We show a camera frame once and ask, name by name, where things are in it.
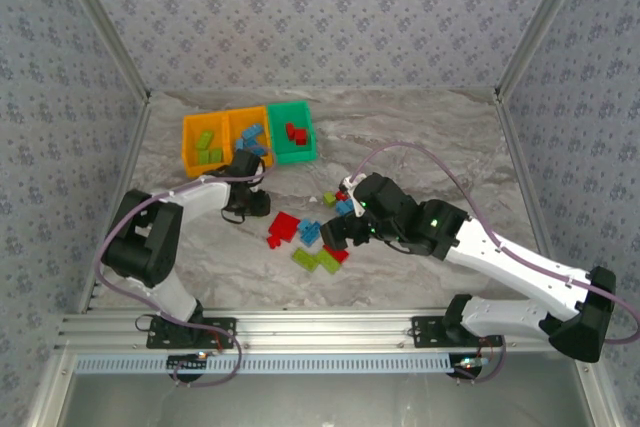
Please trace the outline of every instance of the lego brick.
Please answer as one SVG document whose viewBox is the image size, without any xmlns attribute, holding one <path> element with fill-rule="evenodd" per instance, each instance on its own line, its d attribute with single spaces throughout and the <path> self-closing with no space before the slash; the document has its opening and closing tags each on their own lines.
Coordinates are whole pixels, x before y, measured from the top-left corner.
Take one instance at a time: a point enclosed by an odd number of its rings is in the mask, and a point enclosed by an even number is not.
<svg viewBox="0 0 640 427">
<path fill-rule="evenodd" d="M 278 212 L 271 227 L 269 227 L 269 233 L 279 237 L 285 242 L 291 242 L 293 236 L 296 235 L 296 229 L 299 223 L 300 220 L 292 215 Z"/>
<path fill-rule="evenodd" d="M 205 130 L 200 134 L 200 138 L 196 142 L 196 150 L 207 150 L 212 140 L 213 132 L 211 130 Z"/>
<path fill-rule="evenodd" d="M 320 238 L 320 222 L 314 222 L 302 233 L 300 241 L 307 247 L 311 247 L 318 238 Z"/>
<path fill-rule="evenodd" d="M 294 134 L 296 145 L 307 145 L 307 137 L 307 129 L 296 129 L 296 132 Z"/>
<path fill-rule="evenodd" d="M 285 130 L 287 131 L 287 138 L 291 141 L 294 140 L 295 135 L 296 135 L 296 128 L 295 126 L 291 123 L 291 122 L 287 122 L 284 126 Z"/>
<path fill-rule="evenodd" d="M 222 149 L 211 149 L 211 152 L 209 152 L 209 163 L 217 164 L 218 162 L 222 162 Z"/>
<path fill-rule="evenodd" d="M 253 124 L 242 132 L 242 138 L 244 140 L 254 139 L 258 135 L 264 132 L 264 127 L 260 124 Z"/>
<path fill-rule="evenodd" d="M 282 244 L 282 242 L 280 241 L 280 237 L 278 237 L 277 235 L 271 235 L 267 237 L 267 244 L 269 244 L 269 248 L 273 250 L 276 247 L 280 247 L 280 244 Z"/>
<path fill-rule="evenodd" d="M 322 194 L 322 200 L 324 201 L 324 205 L 327 207 L 333 207 L 337 202 L 336 196 L 333 195 L 333 192 L 325 192 Z"/>
<path fill-rule="evenodd" d="M 340 215 L 347 215 L 349 212 L 353 211 L 353 200 L 340 200 L 336 204 L 336 212 Z"/>
<path fill-rule="evenodd" d="M 326 250 L 320 249 L 320 252 L 318 252 L 314 257 L 316 261 L 325 269 L 327 269 L 327 272 L 329 272 L 331 275 L 340 270 L 340 262 L 334 259 Z"/>
<path fill-rule="evenodd" d="M 298 224 L 298 233 L 303 234 L 310 226 L 311 221 L 309 219 L 302 219 Z"/>
<path fill-rule="evenodd" d="M 331 257 L 333 257 L 340 263 L 344 262 L 345 260 L 347 260 L 347 257 L 349 257 L 349 252 L 347 252 L 346 250 L 332 250 L 326 245 L 323 245 L 322 248 L 326 250 L 331 255 Z"/>
<path fill-rule="evenodd" d="M 256 139 L 245 140 L 244 149 L 260 156 L 266 155 L 267 153 L 265 148 L 260 145 Z"/>
<path fill-rule="evenodd" d="M 313 272 L 318 267 L 318 261 L 315 259 L 313 255 L 309 252 L 306 252 L 302 249 L 297 249 L 291 258 L 294 260 L 296 264 L 301 266 L 303 269 L 308 270 L 309 272 Z"/>
<path fill-rule="evenodd" d="M 209 163 L 209 151 L 208 150 L 199 150 L 198 151 L 198 165 L 207 165 Z"/>
</svg>

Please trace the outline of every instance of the wall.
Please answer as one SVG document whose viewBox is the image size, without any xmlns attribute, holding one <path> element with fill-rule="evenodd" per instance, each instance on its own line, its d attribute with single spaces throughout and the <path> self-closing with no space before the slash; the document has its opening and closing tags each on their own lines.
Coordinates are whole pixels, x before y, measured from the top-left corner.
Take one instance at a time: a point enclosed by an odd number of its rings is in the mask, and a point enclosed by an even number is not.
<svg viewBox="0 0 640 427">
<path fill-rule="evenodd" d="M 559 260 L 618 276 L 640 307 L 640 2 L 567 0 L 509 101 Z M 616 312 L 610 335 L 631 332 Z M 607 348 L 640 425 L 640 348 Z"/>
<path fill-rule="evenodd" d="M 147 87 L 492 86 L 540 0 L 102 0 Z"/>
<path fill-rule="evenodd" d="M 0 426 L 77 308 L 137 102 L 76 0 L 0 0 Z"/>
</svg>

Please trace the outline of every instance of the aluminum frame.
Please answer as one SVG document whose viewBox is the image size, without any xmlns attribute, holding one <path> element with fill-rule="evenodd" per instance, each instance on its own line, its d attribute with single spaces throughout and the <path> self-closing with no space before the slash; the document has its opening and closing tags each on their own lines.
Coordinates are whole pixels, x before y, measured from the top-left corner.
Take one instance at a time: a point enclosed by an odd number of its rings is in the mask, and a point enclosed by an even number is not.
<svg viewBox="0 0 640 427">
<path fill-rule="evenodd" d="M 58 335 L 34 403 L 29 427 L 56 427 L 79 355 L 87 353 L 148 355 L 146 334 L 134 321 L 148 311 L 127 309 L 90 311 L 68 315 Z M 238 339 L 248 353 L 255 354 L 367 354 L 464 352 L 468 349 L 415 349 L 409 336 L 410 319 L 416 315 L 443 315 L 443 309 L 408 310 L 207 310 L 207 316 L 234 316 L 238 319 Z M 507 337 L 510 352 L 558 354 L 547 342 Z M 188 350 L 171 349 L 167 354 Z M 622 427 L 624 421 L 613 397 L 602 364 L 576 362 L 594 424 Z"/>
</svg>

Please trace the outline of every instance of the green lego brick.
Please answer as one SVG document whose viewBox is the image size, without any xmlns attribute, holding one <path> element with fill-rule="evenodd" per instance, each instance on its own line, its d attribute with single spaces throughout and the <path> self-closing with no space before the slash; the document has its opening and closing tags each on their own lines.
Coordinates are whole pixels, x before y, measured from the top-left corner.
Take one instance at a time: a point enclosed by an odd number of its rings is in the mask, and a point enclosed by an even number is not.
<svg viewBox="0 0 640 427">
<path fill-rule="evenodd" d="M 208 150 L 199 150 L 198 151 L 198 165 L 207 165 L 209 163 L 209 151 Z"/>
<path fill-rule="evenodd" d="M 322 196 L 322 200 L 324 200 L 324 204 L 327 207 L 333 207 L 334 205 L 336 205 L 336 202 L 338 201 L 338 199 L 336 199 L 336 196 L 333 194 L 333 192 L 325 192 Z"/>
<path fill-rule="evenodd" d="M 302 249 L 297 249 L 291 258 L 294 260 L 296 264 L 298 264 L 303 269 L 308 270 L 309 272 L 313 272 L 318 267 L 318 261 L 311 255 L 309 252 L 305 252 Z"/>
<path fill-rule="evenodd" d="M 211 152 L 209 152 L 209 162 L 212 164 L 222 162 L 222 149 L 211 149 Z"/>
<path fill-rule="evenodd" d="M 213 131 L 205 130 L 200 134 L 200 138 L 196 142 L 196 150 L 207 150 L 211 143 L 211 139 L 213 139 Z"/>
<path fill-rule="evenodd" d="M 327 272 L 331 275 L 340 270 L 340 262 L 334 259 L 331 254 L 324 249 L 320 249 L 320 252 L 318 252 L 314 258 L 320 265 L 327 269 Z"/>
</svg>

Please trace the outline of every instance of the table surface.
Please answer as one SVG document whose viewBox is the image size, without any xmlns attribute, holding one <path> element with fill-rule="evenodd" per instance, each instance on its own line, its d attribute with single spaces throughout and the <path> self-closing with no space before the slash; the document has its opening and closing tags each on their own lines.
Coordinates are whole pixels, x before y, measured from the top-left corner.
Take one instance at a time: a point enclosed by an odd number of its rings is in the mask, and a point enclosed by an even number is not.
<svg viewBox="0 0 640 427">
<path fill-rule="evenodd" d="M 487 97 L 405 89 L 154 93 L 131 187 L 149 191 L 188 180 L 180 157 L 185 115 L 299 99 L 309 102 L 318 159 L 278 166 L 265 179 L 271 214 L 237 226 L 216 212 L 182 228 L 175 268 L 206 307 L 413 308 L 444 307 L 457 293 L 519 297 L 467 268 L 402 255 L 375 241 L 349 248 L 350 257 L 334 275 L 321 266 L 309 273 L 293 262 L 294 250 L 304 248 L 298 238 L 276 250 L 266 243 L 278 211 L 321 223 L 334 217 L 322 194 L 335 191 L 373 148 L 403 140 L 440 156 L 497 232 L 535 248 L 497 112 Z M 395 148 L 381 153 L 365 168 L 374 171 L 394 179 L 418 202 L 440 198 L 470 210 L 446 175 L 418 152 Z M 319 240 L 306 250 L 315 253 L 321 247 Z M 97 289 L 96 294 L 94 308 L 134 305 L 112 292 Z"/>
</svg>

